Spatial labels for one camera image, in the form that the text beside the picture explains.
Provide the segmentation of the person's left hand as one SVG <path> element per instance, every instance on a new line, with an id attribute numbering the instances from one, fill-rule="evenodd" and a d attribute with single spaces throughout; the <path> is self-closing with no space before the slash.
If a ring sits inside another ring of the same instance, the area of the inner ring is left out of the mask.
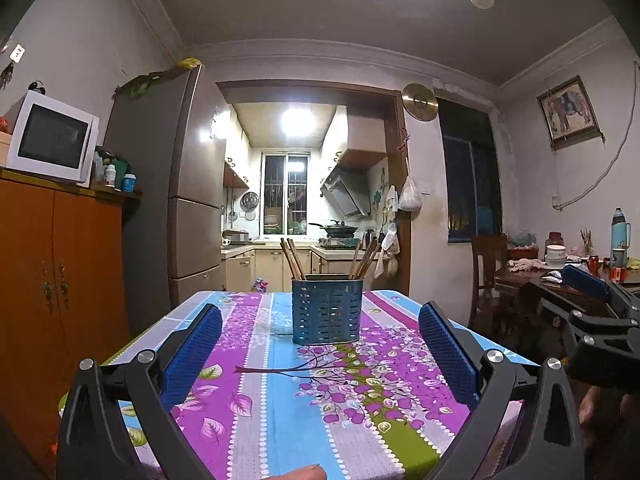
<path id="1" fill-rule="evenodd" d="M 314 464 L 269 477 L 267 480 L 326 480 L 326 472 L 319 464 Z"/>

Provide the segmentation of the person's right hand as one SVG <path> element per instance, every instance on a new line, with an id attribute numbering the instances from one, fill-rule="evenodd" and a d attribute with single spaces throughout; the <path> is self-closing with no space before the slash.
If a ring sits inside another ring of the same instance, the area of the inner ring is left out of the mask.
<path id="1" fill-rule="evenodd" d="M 587 429 L 595 420 L 624 417 L 632 402 L 634 398 L 629 394 L 592 386 L 578 408 L 580 426 Z"/>

